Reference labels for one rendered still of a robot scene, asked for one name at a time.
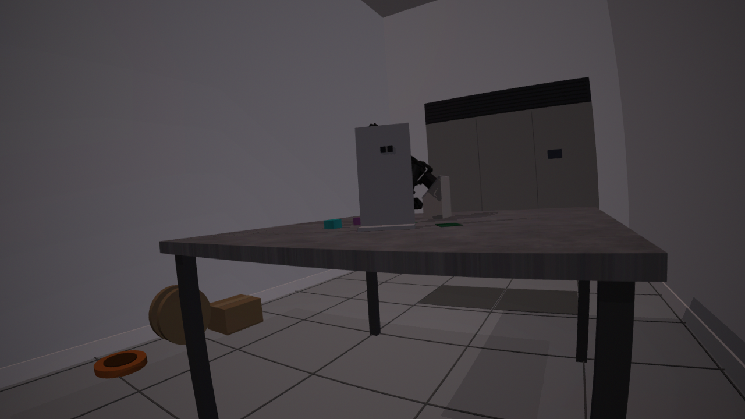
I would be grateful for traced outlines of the teal block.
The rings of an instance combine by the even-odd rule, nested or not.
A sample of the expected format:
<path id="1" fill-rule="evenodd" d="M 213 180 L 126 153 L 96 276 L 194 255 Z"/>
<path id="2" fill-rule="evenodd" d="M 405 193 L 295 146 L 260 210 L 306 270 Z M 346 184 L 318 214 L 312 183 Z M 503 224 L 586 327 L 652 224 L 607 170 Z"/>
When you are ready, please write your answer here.
<path id="1" fill-rule="evenodd" d="M 330 219 L 324 221 L 324 229 L 337 229 L 342 228 L 341 219 Z"/>

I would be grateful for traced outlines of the dark grey panel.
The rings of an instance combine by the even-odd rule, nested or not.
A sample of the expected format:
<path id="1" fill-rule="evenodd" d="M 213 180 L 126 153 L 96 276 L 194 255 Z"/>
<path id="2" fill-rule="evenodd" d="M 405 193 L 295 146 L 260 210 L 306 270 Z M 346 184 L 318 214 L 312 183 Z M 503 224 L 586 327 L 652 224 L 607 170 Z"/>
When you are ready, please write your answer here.
<path id="1" fill-rule="evenodd" d="M 357 127 L 358 232 L 414 230 L 409 123 Z"/>

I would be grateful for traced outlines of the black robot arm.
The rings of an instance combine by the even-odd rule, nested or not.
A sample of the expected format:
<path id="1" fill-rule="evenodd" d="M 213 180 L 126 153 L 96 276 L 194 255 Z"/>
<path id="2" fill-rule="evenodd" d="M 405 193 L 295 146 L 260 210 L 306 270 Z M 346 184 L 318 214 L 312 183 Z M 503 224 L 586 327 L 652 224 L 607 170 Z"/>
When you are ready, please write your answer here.
<path id="1" fill-rule="evenodd" d="M 413 176 L 414 177 L 417 177 L 417 182 L 420 185 L 421 184 L 424 184 L 426 186 L 426 188 L 429 189 L 430 186 L 432 185 L 432 183 L 434 183 L 435 180 L 436 180 L 436 177 L 434 177 L 431 174 L 431 172 L 433 170 L 432 167 L 430 167 L 430 165 L 425 164 L 424 161 L 421 162 L 421 161 L 416 160 L 412 156 L 411 156 L 411 163 L 412 163 Z M 428 169 L 428 170 L 426 170 L 425 168 Z M 423 174 L 423 175 L 421 175 L 421 174 Z M 420 179 L 420 180 L 418 180 L 418 179 Z"/>

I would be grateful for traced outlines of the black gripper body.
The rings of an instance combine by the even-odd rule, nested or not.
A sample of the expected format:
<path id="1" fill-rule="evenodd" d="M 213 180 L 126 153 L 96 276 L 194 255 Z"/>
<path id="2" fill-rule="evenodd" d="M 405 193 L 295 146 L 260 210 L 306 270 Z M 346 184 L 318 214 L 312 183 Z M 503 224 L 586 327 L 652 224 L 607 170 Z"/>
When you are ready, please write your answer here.
<path id="1" fill-rule="evenodd" d="M 418 185 L 417 177 L 413 176 L 413 188 Z M 413 198 L 413 201 L 417 203 L 416 206 L 414 206 L 414 209 L 421 209 L 423 207 L 423 202 L 420 201 L 419 198 Z"/>

